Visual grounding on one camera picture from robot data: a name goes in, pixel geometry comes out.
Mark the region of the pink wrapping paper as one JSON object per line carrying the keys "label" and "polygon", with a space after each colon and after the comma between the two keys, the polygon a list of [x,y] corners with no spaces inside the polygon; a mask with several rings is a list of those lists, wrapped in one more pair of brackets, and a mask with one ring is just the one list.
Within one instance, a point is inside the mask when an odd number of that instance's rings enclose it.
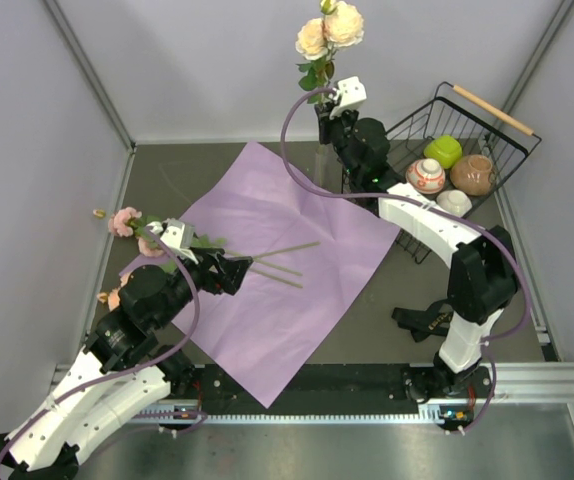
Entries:
{"label": "pink wrapping paper", "polygon": [[395,361],[398,228],[300,188],[275,145],[141,145],[124,200],[254,258],[236,295],[201,295],[193,341],[261,405],[309,362]]}

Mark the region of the cream white rose stem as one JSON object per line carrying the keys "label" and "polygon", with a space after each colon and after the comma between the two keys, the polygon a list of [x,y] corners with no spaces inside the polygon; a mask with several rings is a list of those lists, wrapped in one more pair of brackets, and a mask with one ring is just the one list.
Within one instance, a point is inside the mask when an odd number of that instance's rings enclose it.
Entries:
{"label": "cream white rose stem", "polygon": [[[335,56],[340,50],[362,42],[364,18],[356,6],[346,1],[321,1],[322,16],[309,20],[297,33],[295,49],[304,58],[298,64],[302,74],[298,85],[305,92],[331,87]],[[317,94],[307,102],[330,103],[327,94]]]}

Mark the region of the pink rose stem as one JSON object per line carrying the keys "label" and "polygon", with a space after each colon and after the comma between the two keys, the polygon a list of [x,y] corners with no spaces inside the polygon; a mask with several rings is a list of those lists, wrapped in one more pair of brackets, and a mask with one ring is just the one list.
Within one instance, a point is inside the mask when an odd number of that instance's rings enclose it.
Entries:
{"label": "pink rose stem", "polygon": [[[108,230],[115,237],[135,238],[141,255],[147,258],[160,258],[166,252],[161,246],[162,241],[146,227],[152,221],[160,220],[156,217],[146,217],[134,207],[124,207],[109,217]],[[228,240],[225,238],[211,238],[207,234],[198,235],[195,232],[192,250],[222,249],[226,254],[234,255],[234,252],[227,248],[227,244]]]}

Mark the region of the black ribbon gold lettering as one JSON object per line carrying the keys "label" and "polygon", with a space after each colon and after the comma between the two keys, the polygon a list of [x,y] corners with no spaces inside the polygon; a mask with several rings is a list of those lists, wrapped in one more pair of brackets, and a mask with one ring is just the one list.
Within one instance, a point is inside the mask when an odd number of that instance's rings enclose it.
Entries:
{"label": "black ribbon gold lettering", "polygon": [[454,310],[446,300],[433,302],[425,310],[395,308],[392,319],[399,328],[410,333],[416,343],[431,336],[446,337],[453,319]]}

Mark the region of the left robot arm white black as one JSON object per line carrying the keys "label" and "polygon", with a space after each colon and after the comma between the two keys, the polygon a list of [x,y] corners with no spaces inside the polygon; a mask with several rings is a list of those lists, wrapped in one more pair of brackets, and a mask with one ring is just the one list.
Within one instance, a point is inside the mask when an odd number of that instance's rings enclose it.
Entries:
{"label": "left robot arm white black", "polygon": [[193,387],[179,349],[160,346],[166,327],[200,291],[234,295],[253,260],[198,248],[174,271],[143,265],[118,291],[118,304],[88,336],[69,371],[37,411],[0,434],[0,467],[13,479],[71,479],[109,436],[146,407]]}

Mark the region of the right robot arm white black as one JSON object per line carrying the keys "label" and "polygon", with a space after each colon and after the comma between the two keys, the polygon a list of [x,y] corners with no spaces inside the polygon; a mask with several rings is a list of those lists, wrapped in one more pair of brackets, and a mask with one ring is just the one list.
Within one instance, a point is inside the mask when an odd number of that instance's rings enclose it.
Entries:
{"label": "right robot arm white black", "polygon": [[451,310],[445,340],[429,371],[410,371],[410,398],[426,402],[468,389],[492,329],[522,286],[510,234],[486,230],[442,209],[422,195],[387,162],[390,143],[384,125],[362,118],[355,109],[326,102],[315,108],[319,138],[333,148],[349,180],[344,198],[400,226],[438,255],[449,269],[445,299],[426,310],[396,309],[395,319],[434,320],[441,307]]}

